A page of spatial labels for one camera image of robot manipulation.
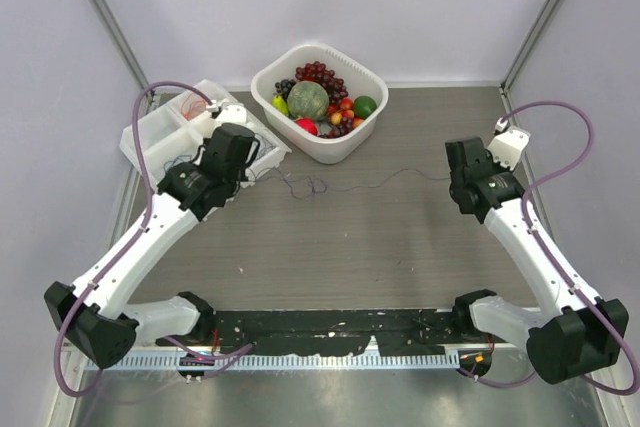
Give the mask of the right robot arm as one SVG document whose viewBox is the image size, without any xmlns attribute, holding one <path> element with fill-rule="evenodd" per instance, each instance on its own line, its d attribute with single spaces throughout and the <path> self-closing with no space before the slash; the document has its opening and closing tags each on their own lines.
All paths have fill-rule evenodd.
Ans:
<svg viewBox="0 0 640 427">
<path fill-rule="evenodd" d="M 605 301 L 575 271 L 541 225 L 514 169 L 530 140 L 509 128 L 489 144 L 479 137 L 445 144 L 449 193 L 506 249 L 538 303 L 536 311 L 512 305 L 487 289 L 456 298 L 455 325 L 465 336 L 492 334 L 523 350 L 547 383 L 614 365 L 617 336 L 629 315 L 617 299 Z"/>
</svg>

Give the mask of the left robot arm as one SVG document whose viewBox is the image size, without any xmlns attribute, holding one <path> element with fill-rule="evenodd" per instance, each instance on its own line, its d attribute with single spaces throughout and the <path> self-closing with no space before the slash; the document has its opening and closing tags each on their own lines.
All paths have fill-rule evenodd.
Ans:
<svg viewBox="0 0 640 427">
<path fill-rule="evenodd" d="M 221 124 L 204 140 L 196 161 L 168 171 L 150 209 L 93 268 L 70 285 L 55 282 L 45 291 L 57 330 L 98 368 L 114 366 L 136 344 L 167 336 L 210 341 L 214 310 L 197 295 L 181 292 L 138 305 L 129 300 L 172 245 L 237 194 L 258 148 L 249 128 Z"/>
</svg>

